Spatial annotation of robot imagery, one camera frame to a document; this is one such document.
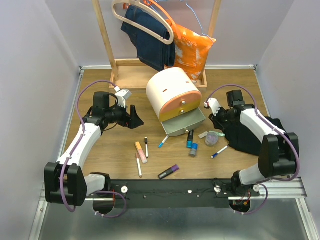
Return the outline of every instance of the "wooden frame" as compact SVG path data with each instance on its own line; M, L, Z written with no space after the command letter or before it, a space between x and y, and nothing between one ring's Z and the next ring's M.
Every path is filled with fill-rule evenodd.
M218 13L222 0L215 0L212 9L208 35L213 37ZM92 0L95 15L99 24L101 36L104 42L105 50L111 64L111 82L115 83L121 89L129 89L131 91L146 90L149 80L157 73L153 68L145 65L139 59L115 59L110 44L106 23L102 14L99 0ZM196 83L200 91L205 91L208 87L205 68L203 68L199 80Z

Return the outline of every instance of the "blue marker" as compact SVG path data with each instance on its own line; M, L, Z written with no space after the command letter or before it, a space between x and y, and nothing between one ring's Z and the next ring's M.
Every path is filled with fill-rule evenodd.
M212 159L214 159L216 156L218 156L220 153L222 153L224 150L226 150L228 148L228 146L225 146L224 148L222 148L220 151L218 151L217 153L213 154L211 156Z
M165 142L168 140L168 138L169 138L169 135L167 135L167 136L163 139L163 141L159 144L158 148L161 148L161 147L165 144Z

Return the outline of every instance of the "gray wall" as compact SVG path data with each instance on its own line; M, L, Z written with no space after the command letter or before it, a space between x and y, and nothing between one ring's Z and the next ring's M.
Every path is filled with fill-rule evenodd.
M320 1L295 0L257 69L273 118L299 136L307 203L320 229Z
M44 0L0 7L0 239L28 239L70 114L78 67Z
M109 65L91 0L45 0L80 66ZM207 64L257 64L276 34L294 0L223 0L216 32L216 44ZM135 58L136 48L120 30L122 22L111 12L112 0L100 0L113 53L116 58ZM207 33L213 0L189 0ZM201 34L201 28L184 2L160 3L178 23ZM122 16L125 11L117 11Z

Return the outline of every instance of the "orange plastic bag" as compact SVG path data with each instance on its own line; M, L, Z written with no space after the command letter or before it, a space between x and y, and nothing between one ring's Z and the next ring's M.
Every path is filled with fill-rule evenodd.
M169 19L166 21L170 26L172 25ZM177 31L173 28L175 61L172 68L182 68L195 84L199 79L202 69L205 67L210 48L217 40L211 38L211 41L209 37L200 36L179 24L176 27L180 30L182 38L178 39Z

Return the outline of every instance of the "wooden table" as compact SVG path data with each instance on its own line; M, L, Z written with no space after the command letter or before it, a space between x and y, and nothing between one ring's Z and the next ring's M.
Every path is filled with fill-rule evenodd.
M267 115L266 107L258 86L255 73L252 69L212 69L206 71L208 88L202 94L203 102L217 87L224 84L238 84L246 87L254 95L261 113ZM100 80L110 79L110 70L85 70L80 90L88 84ZM219 103L228 108L226 93L234 90L233 87L225 87L219 90L214 97ZM92 106L94 92L109 91L107 83L98 83L89 88L79 102L82 116ZM250 96L242 91L246 103L253 103ZM141 164L142 179L157 179L158 174L177 164L180 169L168 177L172 179L206 179L206 178L230 178L237 170L246 169L257 163L258 157L228 148L217 158L210 157L228 145L224 137L220 137L213 147L205 145L205 140L198 135L205 131L214 131L212 122L207 118L204 123L194 130L193 142L198 143L197 156L189 157L189 149L186 148L187 135L170 137L162 148L159 143L166 134L160 124L146 93L135 93L128 99L128 105L135 105L139 117L144 125L136 129L116 126L106 131L93 146L83 168L83 174L87 176L91 172L110 174L111 179L139 179L135 154L137 152L135 142L140 142L145 148L144 139L148 137L149 158L147 164ZM201 104L200 109L208 117L211 114ZM66 147L70 145L76 136L80 126L77 114L73 115Z

